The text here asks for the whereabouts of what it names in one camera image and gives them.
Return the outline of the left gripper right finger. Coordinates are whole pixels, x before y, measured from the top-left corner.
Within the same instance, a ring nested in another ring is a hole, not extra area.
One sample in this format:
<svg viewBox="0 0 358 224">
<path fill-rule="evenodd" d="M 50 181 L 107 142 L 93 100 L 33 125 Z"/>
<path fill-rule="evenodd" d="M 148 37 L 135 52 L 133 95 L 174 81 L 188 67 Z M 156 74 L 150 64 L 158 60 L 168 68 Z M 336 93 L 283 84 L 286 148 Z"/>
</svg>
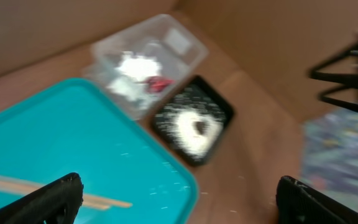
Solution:
<svg viewBox="0 0 358 224">
<path fill-rule="evenodd" d="M 358 224 L 358 213 L 288 175 L 277 185 L 279 224 Z"/>
</svg>

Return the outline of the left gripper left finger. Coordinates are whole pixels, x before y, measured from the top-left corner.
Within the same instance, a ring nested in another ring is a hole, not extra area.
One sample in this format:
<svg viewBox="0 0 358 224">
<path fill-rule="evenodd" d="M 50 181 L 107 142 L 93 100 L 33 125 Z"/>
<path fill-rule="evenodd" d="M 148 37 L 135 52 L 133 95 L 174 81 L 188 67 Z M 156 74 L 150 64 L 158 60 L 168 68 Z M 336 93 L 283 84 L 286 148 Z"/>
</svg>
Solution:
<svg viewBox="0 0 358 224">
<path fill-rule="evenodd" d="M 82 203 L 81 177 L 72 172 L 0 208 L 0 224 L 73 224 Z"/>
</svg>

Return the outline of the wooden chopstick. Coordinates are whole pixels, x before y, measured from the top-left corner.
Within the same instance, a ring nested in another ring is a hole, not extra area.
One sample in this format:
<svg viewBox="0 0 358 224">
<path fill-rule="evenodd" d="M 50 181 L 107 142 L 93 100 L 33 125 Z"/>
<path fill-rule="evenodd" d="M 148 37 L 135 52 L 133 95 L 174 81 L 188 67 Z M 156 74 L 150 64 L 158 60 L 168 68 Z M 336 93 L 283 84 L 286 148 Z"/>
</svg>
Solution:
<svg viewBox="0 0 358 224">
<path fill-rule="evenodd" d="M 0 180 L 0 192 L 16 194 L 16 195 L 28 195 L 36 190 L 40 189 L 42 185 L 23 184 L 18 182 L 12 182 L 7 180 Z M 110 205 L 101 202 L 94 202 L 83 197 L 83 206 L 93 208 L 97 210 L 107 210 L 111 208 Z"/>
<path fill-rule="evenodd" d="M 1 175 L 0 175 L 0 180 L 7 180 L 7 181 L 18 182 L 18 183 L 23 183 L 23 184 L 42 185 L 42 187 L 45 186 L 45 184 L 31 182 L 28 180 L 15 179 L 13 177 L 5 177 L 5 176 L 1 176 Z M 111 207 L 131 208 L 133 206 L 133 204 L 130 202 L 124 202 L 124 201 L 115 200 L 115 199 L 106 198 L 106 197 L 99 197 L 97 195 L 83 194 L 83 197 L 86 197 L 86 199 L 94 201 L 94 202 L 106 203 L 106 204 L 110 205 Z"/>
</svg>

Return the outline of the brown food scrap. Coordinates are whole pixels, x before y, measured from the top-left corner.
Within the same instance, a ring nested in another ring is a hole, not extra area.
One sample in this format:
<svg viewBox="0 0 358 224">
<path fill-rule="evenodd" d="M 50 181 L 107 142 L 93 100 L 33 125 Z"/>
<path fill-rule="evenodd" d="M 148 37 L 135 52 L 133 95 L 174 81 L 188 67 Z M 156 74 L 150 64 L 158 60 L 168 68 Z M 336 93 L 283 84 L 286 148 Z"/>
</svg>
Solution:
<svg viewBox="0 0 358 224">
<path fill-rule="evenodd" d="M 204 135 L 206 132 L 207 124 L 205 121 L 195 121 L 194 123 L 195 131 L 199 135 Z"/>
</svg>

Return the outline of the pile of rice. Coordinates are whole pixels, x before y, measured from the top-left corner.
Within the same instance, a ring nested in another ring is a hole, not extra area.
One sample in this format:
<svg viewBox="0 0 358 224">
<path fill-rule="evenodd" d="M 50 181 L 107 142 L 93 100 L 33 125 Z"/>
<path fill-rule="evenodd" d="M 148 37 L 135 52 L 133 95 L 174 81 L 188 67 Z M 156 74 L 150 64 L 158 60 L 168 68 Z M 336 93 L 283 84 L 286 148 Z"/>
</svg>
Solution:
<svg viewBox="0 0 358 224">
<path fill-rule="evenodd" d="M 176 150 L 199 162 L 216 142 L 226 120 L 223 109 L 205 91 L 190 85 L 155 114 L 153 124 Z M 196 133 L 195 121 L 206 122 L 204 135 Z"/>
</svg>

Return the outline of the red snack wrapper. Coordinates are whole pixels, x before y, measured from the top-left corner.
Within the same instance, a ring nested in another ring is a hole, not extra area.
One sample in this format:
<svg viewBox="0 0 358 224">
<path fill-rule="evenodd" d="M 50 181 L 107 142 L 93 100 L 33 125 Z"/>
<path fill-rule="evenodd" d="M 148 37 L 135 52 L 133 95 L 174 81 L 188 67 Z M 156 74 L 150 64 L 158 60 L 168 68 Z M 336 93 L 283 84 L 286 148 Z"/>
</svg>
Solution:
<svg viewBox="0 0 358 224">
<path fill-rule="evenodd" d="M 147 84 L 147 92 L 160 93 L 164 91 L 166 87 L 175 83 L 175 80 L 163 76 L 154 76 L 146 79 L 144 83 Z"/>
</svg>

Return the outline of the white napkin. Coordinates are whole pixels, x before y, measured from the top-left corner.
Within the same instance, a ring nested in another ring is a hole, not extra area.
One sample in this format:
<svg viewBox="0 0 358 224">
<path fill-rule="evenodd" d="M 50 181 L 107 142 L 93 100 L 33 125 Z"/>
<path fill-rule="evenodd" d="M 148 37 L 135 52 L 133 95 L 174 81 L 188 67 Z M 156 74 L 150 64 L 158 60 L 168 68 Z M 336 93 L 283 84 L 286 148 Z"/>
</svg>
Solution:
<svg viewBox="0 0 358 224">
<path fill-rule="evenodd" d="M 134 52 L 123 52 L 121 62 L 116 67 L 119 76 L 107 85 L 112 93 L 134 102 L 144 91 L 146 81 L 161 76 L 162 65 L 156 57 L 148 57 Z"/>
</svg>

